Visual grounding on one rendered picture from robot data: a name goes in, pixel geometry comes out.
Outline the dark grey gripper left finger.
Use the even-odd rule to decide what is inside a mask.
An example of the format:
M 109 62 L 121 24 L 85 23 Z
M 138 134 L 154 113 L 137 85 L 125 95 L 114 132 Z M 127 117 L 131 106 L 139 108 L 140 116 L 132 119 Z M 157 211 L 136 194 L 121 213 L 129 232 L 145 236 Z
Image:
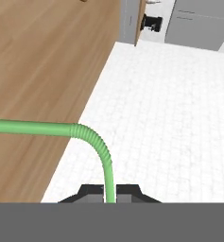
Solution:
M 60 203 L 103 203 L 103 184 L 82 184 L 76 194 L 60 201 Z

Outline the black coffee machine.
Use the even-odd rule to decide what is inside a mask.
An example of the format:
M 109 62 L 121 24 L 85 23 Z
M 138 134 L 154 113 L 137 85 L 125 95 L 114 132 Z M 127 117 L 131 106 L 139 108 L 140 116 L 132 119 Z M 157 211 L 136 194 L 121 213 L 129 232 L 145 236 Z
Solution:
M 151 31 L 159 32 L 161 30 L 162 22 L 162 17 L 151 17 L 145 14 L 140 29 L 143 30 L 145 27 L 149 27 Z

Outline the green bendy straw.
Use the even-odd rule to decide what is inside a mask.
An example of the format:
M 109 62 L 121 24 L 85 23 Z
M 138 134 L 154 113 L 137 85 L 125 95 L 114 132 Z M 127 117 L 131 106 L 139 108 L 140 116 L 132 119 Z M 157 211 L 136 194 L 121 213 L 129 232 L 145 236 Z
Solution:
M 51 123 L 0 119 L 0 133 L 70 137 L 88 143 L 101 160 L 106 202 L 115 203 L 112 156 L 101 136 L 79 123 Z

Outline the grey cabinet with wooden side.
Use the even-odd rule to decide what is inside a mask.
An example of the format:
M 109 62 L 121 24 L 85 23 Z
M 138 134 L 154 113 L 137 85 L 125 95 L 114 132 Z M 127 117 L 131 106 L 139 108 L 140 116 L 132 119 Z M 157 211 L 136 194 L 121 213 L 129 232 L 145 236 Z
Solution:
M 146 9 L 146 0 L 121 0 L 119 37 L 120 43 L 136 45 Z

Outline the grey cupboard run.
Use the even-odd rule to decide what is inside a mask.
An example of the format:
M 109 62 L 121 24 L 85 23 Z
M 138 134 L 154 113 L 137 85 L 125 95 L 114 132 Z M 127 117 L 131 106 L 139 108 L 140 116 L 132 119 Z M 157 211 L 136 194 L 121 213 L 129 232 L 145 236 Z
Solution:
M 164 41 L 218 51 L 224 43 L 224 0 L 175 0 Z

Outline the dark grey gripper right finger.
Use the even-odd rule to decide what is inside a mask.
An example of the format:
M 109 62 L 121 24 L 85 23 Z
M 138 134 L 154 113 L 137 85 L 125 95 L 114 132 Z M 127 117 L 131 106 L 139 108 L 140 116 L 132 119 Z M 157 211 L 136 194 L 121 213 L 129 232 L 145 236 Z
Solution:
M 142 193 L 138 184 L 117 184 L 117 203 L 159 203 L 158 200 Z

